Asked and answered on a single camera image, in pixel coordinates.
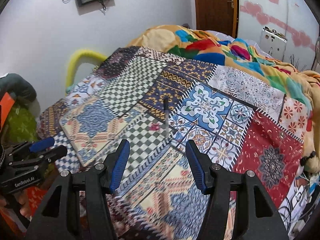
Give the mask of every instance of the blue gripper pad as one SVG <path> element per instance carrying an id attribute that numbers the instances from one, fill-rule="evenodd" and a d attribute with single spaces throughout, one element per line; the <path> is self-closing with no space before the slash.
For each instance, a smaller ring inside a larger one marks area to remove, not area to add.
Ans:
<path id="1" fill-rule="evenodd" d="M 36 152 L 40 152 L 43 151 L 45 149 L 47 149 L 48 147 L 51 147 L 54 145 L 54 139 L 52 137 L 43 139 L 41 141 L 38 141 L 36 143 L 33 143 L 30 147 L 29 147 L 29 151 L 36 153 Z"/>
<path id="2" fill-rule="evenodd" d="M 119 157 L 111 173 L 110 191 L 113 193 L 119 186 L 124 173 L 125 166 L 127 165 L 130 154 L 130 143 L 127 140 L 122 140 L 116 153 Z"/>
<path id="3" fill-rule="evenodd" d="M 198 151 L 199 154 L 201 153 L 199 152 L 198 148 L 196 147 L 196 144 L 193 141 L 192 143 L 194 143 L 194 146 L 193 147 L 191 146 L 190 141 L 191 140 L 187 141 L 186 143 L 186 156 L 187 156 L 196 186 L 199 190 L 201 190 L 202 194 L 204 194 L 205 191 L 207 190 L 207 186 L 205 185 L 205 175 L 195 151 Z"/>

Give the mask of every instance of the door handle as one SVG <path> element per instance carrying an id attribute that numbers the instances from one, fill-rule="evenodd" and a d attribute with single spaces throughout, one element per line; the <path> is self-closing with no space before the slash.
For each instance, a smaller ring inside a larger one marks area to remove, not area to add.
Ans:
<path id="1" fill-rule="evenodd" d="M 234 8 L 234 7 L 235 7 L 235 6 L 234 6 L 234 3 L 233 3 L 233 0 L 227 1 L 227 2 L 231 2 L 231 8 Z"/>

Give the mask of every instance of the metal screw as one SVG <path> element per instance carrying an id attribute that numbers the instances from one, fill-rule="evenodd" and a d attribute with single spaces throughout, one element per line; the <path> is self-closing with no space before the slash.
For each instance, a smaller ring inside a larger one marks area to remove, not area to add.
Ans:
<path id="1" fill-rule="evenodd" d="M 103 165 L 103 163 L 98 163 L 98 164 L 95 166 L 95 168 L 96 168 L 97 170 L 102 170 L 102 169 L 104 168 L 104 165 Z"/>
<path id="2" fill-rule="evenodd" d="M 221 166 L 220 166 L 220 164 L 214 163 L 214 164 L 212 164 L 211 168 L 213 168 L 214 170 L 218 171 L 218 170 L 221 169 Z"/>
<path id="3" fill-rule="evenodd" d="M 60 175 L 61 175 L 62 177 L 66 177 L 66 176 L 69 175 L 69 171 L 68 171 L 68 170 L 61 171 Z"/>
<path id="4" fill-rule="evenodd" d="M 254 173 L 254 171 L 247 171 L 247 175 L 249 177 L 254 177 L 256 174 Z"/>

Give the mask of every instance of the patchwork quilt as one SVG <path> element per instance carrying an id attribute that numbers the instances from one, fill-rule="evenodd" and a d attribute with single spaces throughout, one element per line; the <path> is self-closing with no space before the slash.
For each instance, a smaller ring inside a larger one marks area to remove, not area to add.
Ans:
<path id="1" fill-rule="evenodd" d="M 55 163 L 59 171 L 82 171 L 121 139 L 130 142 L 121 185 L 107 196 L 119 237 L 143 228 L 168 239 L 196 238 L 208 196 L 196 188 L 185 157 L 189 139 L 229 171 L 255 171 L 279 207 L 302 157 L 310 115 L 299 100 L 238 68 L 134 46 L 117 50 L 60 104 L 61 116 L 42 118 L 54 147 L 68 148 Z M 234 199 L 225 239 L 232 236 Z"/>
<path id="2" fill-rule="evenodd" d="M 264 85 L 276 88 L 304 104 L 307 107 L 308 118 L 303 155 L 310 156 L 312 151 L 316 151 L 316 156 L 308 160 L 305 169 L 312 173 L 320 171 L 320 75 L 317 72 L 308 70 L 300 73 L 289 63 L 260 55 L 255 47 L 249 46 L 242 39 L 234 39 L 232 42 L 220 40 L 212 33 L 190 30 L 178 25 L 150 28 L 128 46 L 144 46 L 188 59 L 229 66 L 239 70 L 235 73 L 232 71 L 234 75 L 248 73 L 263 81 Z M 247 88 L 249 90 L 243 92 L 247 95 L 244 94 L 243 97 L 249 98 L 249 94 L 254 97 L 255 94 L 252 93 L 259 92 L 255 83 L 249 82 Z M 298 122 L 297 119 L 292 123 L 293 126 L 296 125 L 292 129 L 296 130 L 296 133 L 299 129 Z"/>

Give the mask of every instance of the wooden door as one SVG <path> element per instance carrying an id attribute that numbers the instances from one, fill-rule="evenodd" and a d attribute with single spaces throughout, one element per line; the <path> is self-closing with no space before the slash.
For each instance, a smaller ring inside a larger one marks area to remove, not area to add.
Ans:
<path id="1" fill-rule="evenodd" d="M 236 36 L 238 0 L 195 0 L 197 29 Z"/>

